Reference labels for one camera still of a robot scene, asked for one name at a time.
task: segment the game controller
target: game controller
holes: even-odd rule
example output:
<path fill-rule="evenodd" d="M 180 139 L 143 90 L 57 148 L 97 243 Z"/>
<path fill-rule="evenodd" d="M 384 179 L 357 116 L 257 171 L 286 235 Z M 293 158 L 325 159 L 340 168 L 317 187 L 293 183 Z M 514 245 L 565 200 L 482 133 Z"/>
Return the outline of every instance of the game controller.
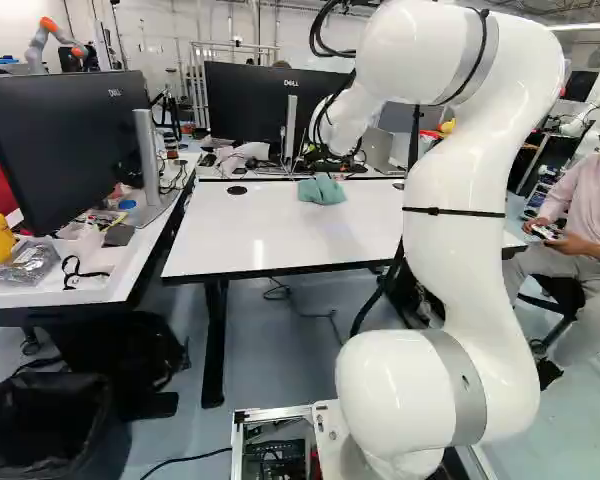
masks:
<path fill-rule="evenodd" d="M 533 225 L 531 227 L 531 235 L 543 240 L 560 240 L 562 238 L 562 234 L 555 228 L 541 225 Z"/>

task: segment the ceiling light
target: ceiling light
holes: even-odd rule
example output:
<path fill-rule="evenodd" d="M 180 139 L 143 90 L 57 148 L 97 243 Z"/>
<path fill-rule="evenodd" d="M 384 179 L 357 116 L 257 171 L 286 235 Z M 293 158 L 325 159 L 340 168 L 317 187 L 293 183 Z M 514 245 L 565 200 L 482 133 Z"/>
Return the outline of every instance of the ceiling light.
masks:
<path fill-rule="evenodd" d="M 600 30 L 600 22 L 596 23 L 567 23 L 565 25 L 549 25 L 549 30 L 563 32 L 566 30 Z"/>

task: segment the person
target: person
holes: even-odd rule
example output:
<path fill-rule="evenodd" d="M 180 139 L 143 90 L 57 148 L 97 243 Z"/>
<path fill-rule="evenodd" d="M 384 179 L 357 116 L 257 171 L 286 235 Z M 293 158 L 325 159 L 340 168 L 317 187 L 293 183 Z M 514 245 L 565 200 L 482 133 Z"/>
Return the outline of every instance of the person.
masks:
<path fill-rule="evenodd" d="M 549 225 L 566 210 L 567 224 L 560 239 L 533 243 L 503 262 L 512 304 L 531 274 L 576 278 L 582 285 L 586 303 L 578 312 L 578 321 L 557 340 L 553 361 L 541 360 L 556 367 L 556 378 L 562 375 L 558 367 L 600 352 L 600 151 L 567 170 L 547 194 L 537 217 L 527 221 L 523 230 L 530 233 L 533 225 Z"/>
<path fill-rule="evenodd" d="M 276 60 L 271 66 L 275 68 L 291 68 L 291 64 L 286 60 Z"/>

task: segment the green cloth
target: green cloth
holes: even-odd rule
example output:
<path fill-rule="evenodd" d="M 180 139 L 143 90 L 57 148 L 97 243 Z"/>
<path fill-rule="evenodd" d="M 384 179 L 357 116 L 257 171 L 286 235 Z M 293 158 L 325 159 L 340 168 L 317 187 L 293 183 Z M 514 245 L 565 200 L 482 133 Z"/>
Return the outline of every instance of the green cloth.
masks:
<path fill-rule="evenodd" d="M 298 182 L 298 200 L 301 202 L 335 205 L 346 199 L 342 186 L 326 173 Z"/>

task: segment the black bag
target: black bag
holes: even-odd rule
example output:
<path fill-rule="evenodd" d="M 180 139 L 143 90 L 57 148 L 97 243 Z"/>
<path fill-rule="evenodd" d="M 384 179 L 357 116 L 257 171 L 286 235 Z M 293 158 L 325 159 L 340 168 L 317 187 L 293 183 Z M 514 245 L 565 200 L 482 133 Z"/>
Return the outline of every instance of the black bag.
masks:
<path fill-rule="evenodd" d="M 71 371 L 107 376 L 122 402 L 160 391 L 187 358 L 165 320 L 153 313 L 127 312 L 44 329 Z"/>
<path fill-rule="evenodd" d="M 0 479 L 115 480 L 130 448 L 102 375 L 25 372 L 0 383 Z"/>

